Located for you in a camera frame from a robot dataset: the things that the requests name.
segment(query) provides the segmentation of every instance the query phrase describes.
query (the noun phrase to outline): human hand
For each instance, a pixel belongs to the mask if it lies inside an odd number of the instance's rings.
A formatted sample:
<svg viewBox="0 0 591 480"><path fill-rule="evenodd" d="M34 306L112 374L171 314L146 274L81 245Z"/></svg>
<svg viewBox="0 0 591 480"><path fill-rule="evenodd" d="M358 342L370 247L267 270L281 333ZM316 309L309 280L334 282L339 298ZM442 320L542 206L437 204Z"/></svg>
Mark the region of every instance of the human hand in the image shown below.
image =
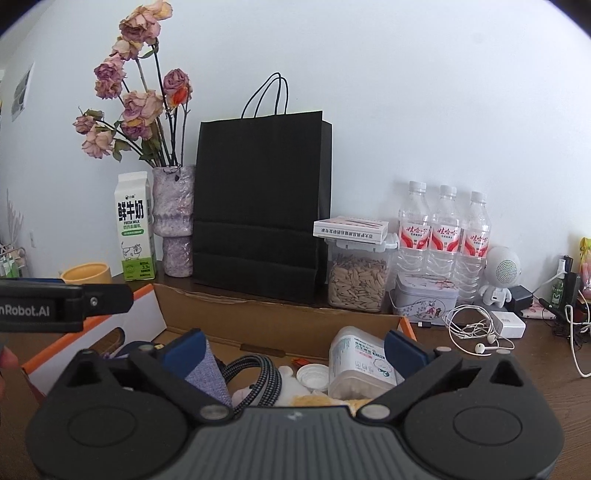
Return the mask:
<svg viewBox="0 0 591 480"><path fill-rule="evenodd" d="M8 348L4 347L0 353L0 368L18 368L18 358ZM4 398L4 379L0 376L0 400Z"/></svg>

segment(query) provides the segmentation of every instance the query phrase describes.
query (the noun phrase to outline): black bag handle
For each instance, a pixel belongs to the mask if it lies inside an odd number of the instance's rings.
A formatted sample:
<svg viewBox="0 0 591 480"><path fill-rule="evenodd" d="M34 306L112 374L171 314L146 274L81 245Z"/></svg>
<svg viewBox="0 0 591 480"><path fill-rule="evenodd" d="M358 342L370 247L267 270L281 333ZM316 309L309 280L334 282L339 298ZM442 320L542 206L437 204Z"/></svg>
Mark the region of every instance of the black bag handle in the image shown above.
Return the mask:
<svg viewBox="0 0 591 480"><path fill-rule="evenodd" d="M281 96L281 81L283 80L285 82L285 89L287 91L286 96L285 96L285 108L284 108L284 113L287 113L287 102L289 101L289 87L287 86L287 80L281 76L281 73L279 72L275 72L273 73L267 80L265 80L265 82L259 87L259 89L250 97L249 101L246 103L244 110L242 111L242 115L240 116L240 118L244 118L244 114L246 113L246 109L248 108L248 106L251 104L251 102L254 100L254 98L258 95L258 93L265 87L265 85L267 86L267 88L265 89L265 91L263 92L263 94L261 95L261 98L256 106L256 111L255 111L255 116L258 113L258 108L261 104L261 101L263 99L263 97L265 96L267 90L269 89L269 87L271 87L271 85L273 84L273 82L275 80L279 80L279 88L277 89L277 98L275 100L275 115L277 114L277 109L278 109L278 105L279 105L279 99Z"/></svg>

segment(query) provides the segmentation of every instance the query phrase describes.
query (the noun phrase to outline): flower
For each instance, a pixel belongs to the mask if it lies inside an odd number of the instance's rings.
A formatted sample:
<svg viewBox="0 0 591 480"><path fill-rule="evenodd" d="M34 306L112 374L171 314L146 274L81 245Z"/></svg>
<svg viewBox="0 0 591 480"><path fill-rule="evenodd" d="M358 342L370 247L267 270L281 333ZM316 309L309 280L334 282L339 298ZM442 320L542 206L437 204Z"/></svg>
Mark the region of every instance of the flower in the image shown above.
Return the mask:
<svg viewBox="0 0 591 480"><path fill-rule="evenodd" d="M152 12L156 20L166 20L173 16L173 7L163 0L156 0L153 4L146 5L146 8Z"/></svg>
<svg viewBox="0 0 591 480"><path fill-rule="evenodd" d="M191 87L189 76L181 69L170 70L164 77L163 87L168 107L171 109L191 99L193 87Z"/></svg>
<svg viewBox="0 0 591 480"><path fill-rule="evenodd" d="M78 133L86 135L96 125L96 120L90 115L80 115L72 125L76 127Z"/></svg>
<svg viewBox="0 0 591 480"><path fill-rule="evenodd" d="M164 5L162 5L158 10L157 4L158 2L148 7L142 5L119 23L121 36L124 40L141 44L146 42L149 45L156 42L156 38L160 35L160 24L156 17L161 18L161 10L164 9Z"/></svg>
<svg viewBox="0 0 591 480"><path fill-rule="evenodd" d="M136 118L129 122L123 122L121 124L122 132L129 137L130 140L137 140L139 137L144 140L152 138L152 129L146 125L145 120L142 118Z"/></svg>
<svg viewBox="0 0 591 480"><path fill-rule="evenodd" d="M115 45L113 45L113 51L111 52L111 55L118 53L119 56L125 61L135 60L138 57L142 46L143 45L141 43L127 41L123 37L119 36L117 37L117 42L115 42Z"/></svg>
<svg viewBox="0 0 591 480"><path fill-rule="evenodd" d="M123 71L123 58L119 53L104 59L97 68L95 68L95 75L99 80L113 80L114 82L123 81L125 72Z"/></svg>
<svg viewBox="0 0 591 480"><path fill-rule="evenodd" d="M121 95L123 87L121 82L113 80L97 80L95 83L96 96L99 98L117 98Z"/></svg>
<svg viewBox="0 0 591 480"><path fill-rule="evenodd" d="M146 125L151 125L164 111L162 97L154 90L145 93L129 92L123 96L123 119L126 122L141 118Z"/></svg>
<svg viewBox="0 0 591 480"><path fill-rule="evenodd" d="M82 150L94 158L103 158L103 155L110 155L113 147L113 132L111 130L101 131L95 125L86 135L86 140L82 144Z"/></svg>

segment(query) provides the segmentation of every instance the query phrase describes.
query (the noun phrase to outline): coiled black cable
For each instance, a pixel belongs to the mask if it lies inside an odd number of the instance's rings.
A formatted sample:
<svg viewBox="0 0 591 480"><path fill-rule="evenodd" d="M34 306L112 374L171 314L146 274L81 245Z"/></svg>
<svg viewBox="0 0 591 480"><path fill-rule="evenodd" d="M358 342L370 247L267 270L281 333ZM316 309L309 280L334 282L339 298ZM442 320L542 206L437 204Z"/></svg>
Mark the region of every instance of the coiled black cable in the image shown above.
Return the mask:
<svg viewBox="0 0 591 480"><path fill-rule="evenodd" d="M234 413L239 414L249 406L258 394L262 391L261 400L258 403L260 407L272 407L279 394L281 394L281 374L277 367L273 365L271 359L265 355L245 355L229 363L223 370L222 375L228 384L236 375L247 368L259 367L261 373L258 380L252 386L252 391L234 408Z"/></svg>

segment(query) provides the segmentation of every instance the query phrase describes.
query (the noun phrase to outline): water bottle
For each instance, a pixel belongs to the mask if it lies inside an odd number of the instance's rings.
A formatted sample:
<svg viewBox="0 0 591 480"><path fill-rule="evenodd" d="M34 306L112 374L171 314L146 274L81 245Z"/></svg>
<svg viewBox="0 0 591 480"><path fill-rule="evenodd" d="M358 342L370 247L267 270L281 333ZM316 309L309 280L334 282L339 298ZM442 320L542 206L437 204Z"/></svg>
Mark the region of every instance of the water bottle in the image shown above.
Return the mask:
<svg viewBox="0 0 591 480"><path fill-rule="evenodd" d="M419 181L409 183L408 197L398 211L400 227L398 237L400 249L398 251L397 272L423 272L424 260L429 245L431 231L429 220L431 211L425 198L427 184Z"/></svg>
<svg viewBox="0 0 591 480"><path fill-rule="evenodd" d="M427 273L450 278L460 249L460 213L456 207L456 188L441 185L441 199L431 216L431 239L427 256Z"/></svg>
<svg viewBox="0 0 591 480"><path fill-rule="evenodd" d="M453 280L460 289L458 303L472 303L478 293L491 235L491 220L485 204L483 193L472 192L472 202L463 224L462 246L453 273Z"/></svg>

